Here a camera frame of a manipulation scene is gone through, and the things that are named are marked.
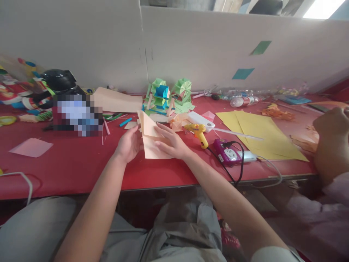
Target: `white partition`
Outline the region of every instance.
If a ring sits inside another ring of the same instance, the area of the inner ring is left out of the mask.
[[[0,64],[69,69],[83,87],[146,91],[139,0],[10,0],[0,5]]]
[[[141,7],[149,81],[187,77],[192,90],[263,89],[292,78],[318,91],[349,75],[349,22]],[[263,55],[250,56],[271,40]],[[232,80],[239,68],[255,68]]]

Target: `hand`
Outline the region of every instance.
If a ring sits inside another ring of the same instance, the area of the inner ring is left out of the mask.
[[[132,127],[120,138],[114,155],[120,157],[126,164],[136,157],[138,152],[144,149],[141,133],[137,133],[139,125]]]
[[[170,141],[171,146],[168,146],[160,141],[155,142],[155,145],[157,145],[159,149],[165,152],[166,154],[177,159],[185,159],[193,153],[193,151],[191,151],[189,147],[187,147],[187,145],[184,144],[183,140],[179,137],[179,135],[177,135],[171,128],[168,128],[163,124],[157,123],[157,126],[155,126],[155,130]]]
[[[349,108],[336,107],[315,119],[315,130],[320,136],[349,135]]]

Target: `power cord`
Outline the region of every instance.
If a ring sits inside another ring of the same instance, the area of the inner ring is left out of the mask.
[[[28,183],[29,193],[28,193],[27,205],[29,205],[30,204],[30,200],[32,199],[32,194],[33,194],[33,184],[29,180],[29,178],[23,172],[7,173],[7,174],[2,174],[0,176],[6,176],[6,175],[21,175],[24,178],[24,180]]]
[[[267,188],[267,187],[277,186],[277,185],[281,184],[281,182],[282,182],[282,175],[281,175],[281,172],[279,171],[279,169],[277,169],[277,167],[271,161],[269,161],[268,159],[266,159],[266,158],[264,158],[262,156],[257,156],[257,157],[263,158],[264,160],[269,162],[275,168],[275,170],[277,171],[277,173],[279,175],[279,181],[274,183],[274,184],[267,185],[267,186],[261,186],[261,187],[253,186],[253,187],[255,187],[255,188]]]
[[[229,175],[229,177],[231,178],[231,180],[233,181],[233,184],[234,184],[234,187],[237,187],[237,185],[239,184],[239,182],[241,181],[241,178],[242,178],[242,174],[243,174],[243,171],[244,171],[244,158],[245,158],[245,150],[244,150],[244,147],[237,141],[230,141],[230,142],[227,142],[227,143],[224,143],[223,146],[226,146],[226,147],[230,147],[232,144],[234,143],[237,143],[240,147],[241,147],[241,151],[242,151],[242,161],[241,161],[241,167],[240,167],[240,176],[239,176],[239,179],[237,181],[235,181],[233,179],[233,177],[230,175],[229,171],[225,168],[224,164],[220,161],[219,157],[211,150],[211,148],[207,148],[215,157],[216,159],[218,160],[218,162],[222,165],[222,167],[224,168],[224,170],[226,171],[226,173]]]

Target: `water bottle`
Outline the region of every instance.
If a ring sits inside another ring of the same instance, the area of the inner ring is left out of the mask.
[[[221,99],[232,100],[233,98],[246,97],[246,96],[252,96],[252,95],[253,95],[252,90],[244,90],[244,91],[228,90],[222,93]]]
[[[261,99],[257,96],[235,97],[230,101],[232,107],[242,107],[257,104]]]

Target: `yellow glue gun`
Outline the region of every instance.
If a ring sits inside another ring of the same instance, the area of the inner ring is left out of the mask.
[[[188,124],[184,126],[185,129],[194,132],[195,137],[198,138],[201,142],[201,148],[208,148],[208,143],[206,137],[204,136],[204,132],[206,131],[206,127],[203,124]]]

